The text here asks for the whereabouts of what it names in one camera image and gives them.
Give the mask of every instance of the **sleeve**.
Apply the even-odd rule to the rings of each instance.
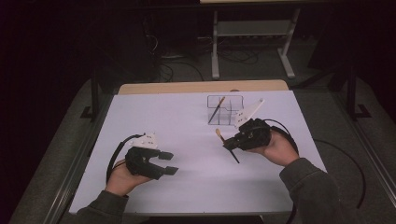
[[[122,222],[128,198],[102,190],[97,199],[77,212],[75,223],[113,224]]]
[[[280,173],[304,224],[364,223],[358,210],[346,208],[331,177],[309,160],[300,158]]]

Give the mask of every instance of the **black pen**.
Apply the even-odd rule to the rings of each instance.
[[[218,110],[220,109],[220,106],[222,104],[222,102],[224,101],[225,96],[223,96],[218,104],[218,106],[216,106],[215,112],[213,112],[212,117],[210,117],[210,120],[208,123],[210,123],[210,121],[212,121],[213,117],[215,117],[216,113],[218,112]]]

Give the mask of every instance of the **cable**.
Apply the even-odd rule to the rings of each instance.
[[[114,165],[114,161],[116,160],[116,158],[119,156],[120,151],[122,150],[123,146],[125,145],[125,143],[127,143],[129,140],[136,138],[136,137],[141,137],[143,135],[140,134],[135,134],[132,136],[127,137],[125,140],[123,140],[122,142],[120,142],[119,146],[116,148],[116,150],[113,153],[113,156],[110,159],[110,162],[108,163],[107,166],[107,172],[106,172],[106,183],[108,182],[108,179],[111,176],[111,173],[113,172],[113,165]]]
[[[224,54],[223,51],[218,51],[218,55],[222,59],[224,59],[226,61],[229,61],[229,62],[232,62],[232,63],[255,64],[255,63],[257,63],[259,61],[260,52],[255,53],[254,51],[251,51],[252,52],[251,55],[249,55],[248,53],[246,53],[246,52],[244,52],[242,50],[239,50],[239,52],[245,53],[247,55],[247,57],[244,58],[244,59],[240,59],[240,58],[238,58],[238,57],[236,57],[235,55],[232,55],[232,54],[229,54],[229,56],[227,56],[227,55]],[[252,59],[252,58],[254,58],[254,61],[252,63],[247,63],[247,61]]]
[[[197,71],[198,75],[200,76],[201,80],[202,80],[202,81],[205,81],[205,80],[204,80],[204,76],[202,76],[202,73],[198,70],[198,68],[196,68],[196,67],[195,67],[194,65],[192,65],[192,64],[189,64],[189,63],[182,63],[182,62],[166,62],[166,63],[186,64],[186,65],[192,67],[193,69],[195,69],[195,71]]]
[[[152,50],[150,51],[151,54],[154,54],[155,49],[158,47],[158,39],[157,39],[157,37],[155,37],[155,35],[146,35],[146,37],[151,37],[155,40],[155,45],[152,48]]]
[[[332,147],[338,149],[340,152],[342,152],[344,155],[348,156],[348,157],[355,163],[356,167],[359,169],[359,172],[361,173],[361,182],[362,182],[361,198],[359,199],[359,202],[358,202],[358,204],[356,205],[356,208],[358,208],[358,209],[361,208],[361,204],[363,203],[363,201],[364,201],[364,196],[365,196],[365,194],[366,194],[366,178],[365,178],[365,176],[364,176],[364,172],[363,172],[363,170],[361,169],[361,167],[358,165],[358,163],[356,162],[355,159],[353,159],[349,154],[347,154],[347,153],[346,153],[343,149],[341,149],[340,147],[338,147],[338,146],[336,146],[336,145],[334,145],[334,144],[332,144],[332,143],[329,143],[329,142],[327,142],[327,141],[320,140],[320,139],[315,139],[315,138],[314,138],[314,141],[320,142],[320,143],[324,143],[324,144],[327,144],[327,145],[329,145],[329,146],[332,146]]]
[[[291,136],[291,134],[290,134],[290,132],[289,132],[289,130],[285,127],[285,125],[283,125],[282,123],[280,123],[279,121],[277,121],[277,120],[274,120],[274,119],[264,119],[264,121],[267,121],[267,120],[269,120],[269,121],[272,121],[272,122],[275,122],[275,123],[277,123],[277,124],[279,124],[280,126],[282,126],[283,127],[283,129],[285,129],[285,131]]]
[[[174,75],[173,69],[172,69],[170,66],[168,66],[168,65],[166,65],[166,64],[163,64],[163,63],[160,64],[160,66],[164,66],[164,67],[166,67],[166,68],[168,68],[168,69],[170,70],[170,73],[166,73],[166,72],[163,71],[162,68],[160,68],[160,69],[161,69],[161,71],[160,71],[160,82],[161,82],[161,77],[163,77],[163,75],[161,74],[161,72],[163,72],[164,74],[166,74],[166,75],[169,76],[168,78],[163,77],[163,79],[165,80],[165,82],[171,82],[171,81],[173,81],[173,75]]]

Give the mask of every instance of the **hand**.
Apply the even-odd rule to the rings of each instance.
[[[131,175],[126,167],[125,160],[116,163],[105,190],[120,196],[131,192],[136,186],[150,181],[151,179],[142,175]]]
[[[289,141],[281,133],[271,130],[271,135],[271,141],[268,146],[256,147],[247,151],[262,154],[268,161],[281,166],[287,166],[292,161],[300,158]]]

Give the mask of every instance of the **person's left hand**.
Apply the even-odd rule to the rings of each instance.
[[[131,192],[136,186],[150,181],[151,179],[142,175],[131,175],[126,167],[125,160],[116,163],[105,190],[120,196]]]

